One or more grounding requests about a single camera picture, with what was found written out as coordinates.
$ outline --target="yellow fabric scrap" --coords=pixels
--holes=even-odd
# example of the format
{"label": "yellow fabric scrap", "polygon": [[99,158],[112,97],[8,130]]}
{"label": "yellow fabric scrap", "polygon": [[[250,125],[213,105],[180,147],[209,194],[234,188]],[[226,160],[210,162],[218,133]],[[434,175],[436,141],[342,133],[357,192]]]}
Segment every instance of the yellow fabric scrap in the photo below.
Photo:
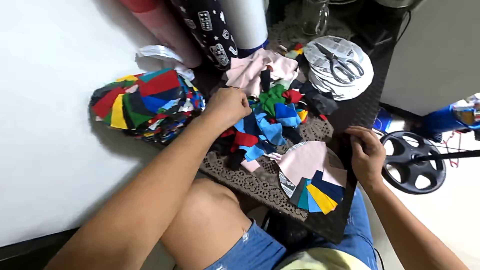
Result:
{"label": "yellow fabric scrap", "polygon": [[123,101],[122,97],[124,94],[119,94],[115,101],[113,102],[112,106],[112,119],[111,119],[111,127],[127,129],[127,124],[125,123],[125,119],[123,118]]}
{"label": "yellow fabric scrap", "polygon": [[329,196],[325,193],[320,191],[316,186],[310,184],[307,186],[308,191],[312,195],[315,202],[318,204],[318,207],[322,210],[322,212],[326,215],[330,213],[335,207],[338,205],[334,200],[332,200]]}
{"label": "yellow fabric scrap", "polygon": [[123,82],[123,81],[136,81],[138,80],[137,77],[133,76],[133,75],[127,75],[127,76],[124,76],[122,78],[118,78],[117,79],[117,82]]}
{"label": "yellow fabric scrap", "polygon": [[307,117],[308,111],[306,110],[298,111],[297,114],[299,115],[300,120],[303,122],[303,120],[305,120],[305,117]]}

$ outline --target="black wheel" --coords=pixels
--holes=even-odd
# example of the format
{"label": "black wheel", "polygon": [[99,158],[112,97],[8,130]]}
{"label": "black wheel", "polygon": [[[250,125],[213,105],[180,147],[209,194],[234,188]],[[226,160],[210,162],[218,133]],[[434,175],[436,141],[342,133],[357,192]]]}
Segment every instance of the black wheel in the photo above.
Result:
{"label": "black wheel", "polygon": [[[417,140],[419,145],[412,146],[403,139],[403,136]],[[437,190],[444,183],[446,176],[444,160],[435,160],[436,168],[430,161],[413,161],[419,156],[440,154],[437,147],[427,139],[412,132],[395,131],[383,136],[380,141],[383,145],[387,141],[391,141],[394,148],[393,154],[385,159],[382,176],[395,188],[410,194],[427,194]],[[400,179],[395,179],[391,175],[387,170],[387,165],[398,170]],[[415,183],[420,175],[425,176],[430,181],[430,185],[425,188],[417,188]]]}

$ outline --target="denim shorts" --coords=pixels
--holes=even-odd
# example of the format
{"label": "denim shorts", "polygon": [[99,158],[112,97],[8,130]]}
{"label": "denim shorts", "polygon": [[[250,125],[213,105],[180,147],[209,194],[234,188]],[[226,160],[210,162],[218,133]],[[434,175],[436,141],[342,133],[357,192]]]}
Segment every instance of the denim shorts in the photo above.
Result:
{"label": "denim shorts", "polygon": [[[312,239],[312,244],[306,246],[305,249],[313,247],[327,247],[343,251],[358,258],[370,269],[378,270],[367,210],[358,188],[353,196],[342,242],[335,245],[327,242],[321,236],[316,236],[315,239]],[[285,253],[285,247],[253,221],[250,229],[242,238],[224,256],[205,270],[273,269],[284,259]]]}

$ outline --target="scissors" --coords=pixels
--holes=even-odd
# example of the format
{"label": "scissors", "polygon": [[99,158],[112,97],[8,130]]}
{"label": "scissors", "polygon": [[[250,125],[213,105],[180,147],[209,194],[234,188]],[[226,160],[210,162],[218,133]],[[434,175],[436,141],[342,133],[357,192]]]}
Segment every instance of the scissors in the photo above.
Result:
{"label": "scissors", "polygon": [[[362,67],[360,64],[357,62],[353,61],[352,59],[345,59],[345,58],[338,58],[334,53],[330,52],[327,50],[325,47],[322,45],[315,43],[315,46],[318,48],[318,50],[325,55],[327,60],[330,61],[330,72],[332,73],[332,76],[341,84],[349,85],[355,81],[355,79],[360,79],[365,72],[363,71]],[[348,66],[347,63],[352,64],[359,72],[359,75],[356,75]],[[345,81],[344,79],[340,78],[336,73],[335,69],[338,69],[341,73],[343,73],[345,76],[347,76],[348,81]]]}

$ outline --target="right hand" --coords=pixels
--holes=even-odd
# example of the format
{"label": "right hand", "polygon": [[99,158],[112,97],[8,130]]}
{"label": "right hand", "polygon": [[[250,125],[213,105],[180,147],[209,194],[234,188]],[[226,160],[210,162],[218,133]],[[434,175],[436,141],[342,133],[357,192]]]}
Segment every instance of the right hand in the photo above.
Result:
{"label": "right hand", "polygon": [[361,126],[351,126],[345,133],[350,134],[352,168],[360,184],[364,189],[383,184],[382,167],[386,151],[375,132]]}
{"label": "right hand", "polygon": [[217,128],[222,133],[251,113],[243,90],[230,87],[220,88],[210,98],[201,117],[214,123],[211,128]]}

